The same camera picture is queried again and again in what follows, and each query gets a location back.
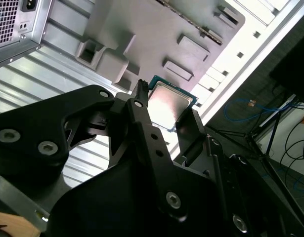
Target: corrugated metal surface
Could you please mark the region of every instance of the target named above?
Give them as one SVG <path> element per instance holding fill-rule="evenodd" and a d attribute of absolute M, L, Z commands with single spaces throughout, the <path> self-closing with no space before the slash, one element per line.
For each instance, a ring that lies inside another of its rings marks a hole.
<path fill-rule="evenodd" d="M 0 68 L 0 113 L 90 84 L 104 86 L 114 95 L 121 91 L 112 86 L 110 81 L 77 63 L 74 58 L 93 6 L 94 0 L 54 1 L 45 30 L 44 46 Z M 253 54 L 252 48 L 259 45 L 253 35 L 256 31 L 263 34 L 266 29 L 247 11 L 242 8 L 238 10 L 246 16 L 246 24 L 230 47 L 208 70 L 206 77 L 192 90 L 199 97 L 198 106 L 204 104 L 211 96 L 211 91 L 223 83 L 228 73 L 240 70 Z M 241 59 L 237 57 L 240 51 L 244 52 Z M 163 131 L 163 136 L 169 151 L 174 150 L 177 145 L 176 135 Z M 108 166 L 108 156 L 107 137 L 98 136 L 95 141 L 73 149 L 63 170 L 66 182 L 73 187 L 102 172 Z"/>

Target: power socket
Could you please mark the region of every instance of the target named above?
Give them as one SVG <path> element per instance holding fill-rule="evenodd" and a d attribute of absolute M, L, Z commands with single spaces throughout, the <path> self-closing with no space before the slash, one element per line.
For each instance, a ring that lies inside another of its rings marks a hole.
<path fill-rule="evenodd" d="M 38 0 L 23 0 L 21 11 L 35 11 L 38 5 Z"/>

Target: power supply vent grille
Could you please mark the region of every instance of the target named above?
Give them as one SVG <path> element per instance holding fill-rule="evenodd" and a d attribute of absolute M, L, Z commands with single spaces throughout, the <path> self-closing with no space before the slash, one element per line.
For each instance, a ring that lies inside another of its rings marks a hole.
<path fill-rule="evenodd" d="M 0 44 L 11 41 L 19 0 L 0 0 Z"/>

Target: blue cable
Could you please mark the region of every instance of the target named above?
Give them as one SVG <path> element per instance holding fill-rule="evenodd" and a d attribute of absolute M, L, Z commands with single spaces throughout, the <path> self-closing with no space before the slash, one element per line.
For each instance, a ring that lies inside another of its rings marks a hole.
<path fill-rule="evenodd" d="M 260 105 L 260 104 L 256 104 L 254 106 L 256 107 L 259 107 L 259 108 L 262 108 L 263 110 L 266 110 L 262 113 L 259 113 L 259 114 L 256 114 L 256 115 L 253 115 L 253 116 L 250 116 L 248 118 L 244 118 L 244 119 L 232 119 L 230 118 L 227 113 L 226 113 L 226 110 L 227 110 L 227 107 L 229 106 L 230 103 L 234 103 L 234 102 L 246 102 L 246 103 L 250 103 L 251 100 L 248 100 L 248 99 L 235 99 L 235 100 L 232 100 L 232 101 L 229 101 L 225 107 L 224 107 L 224 117 L 229 120 L 229 121 L 232 121 L 232 122 L 244 122 L 244 121 L 248 121 L 248 120 L 251 120 L 251 119 L 254 119 L 256 117 L 259 117 L 261 114 L 265 114 L 265 113 L 269 113 L 269 112 L 276 112 L 276 111 L 282 111 L 282 110 L 285 110 L 287 108 L 289 108 L 291 105 L 290 104 L 287 104 L 286 106 L 284 106 L 283 108 L 274 108 L 274 109 L 270 109 L 270 108 L 266 108 L 264 107 L 263 105 Z"/>
<path fill-rule="evenodd" d="M 301 180 L 302 177 L 303 177 L 303 175 L 300 176 L 299 179 L 297 179 L 297 180 L 294 182 L 294 190 L 297 190 L 297 191 L 300 191 L 300 192 L 304 192 L 304 189 L 299 189 L 298 186 L 297 186 L 299 180 Z"/>

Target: power supply unit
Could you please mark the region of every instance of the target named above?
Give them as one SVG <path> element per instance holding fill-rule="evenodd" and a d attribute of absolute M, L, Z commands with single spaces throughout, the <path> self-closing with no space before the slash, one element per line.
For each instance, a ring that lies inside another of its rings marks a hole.
<path fill-rule="evenodd" d="M 0 67 L 39 49 L 52 0 L 0 0 Z"/>

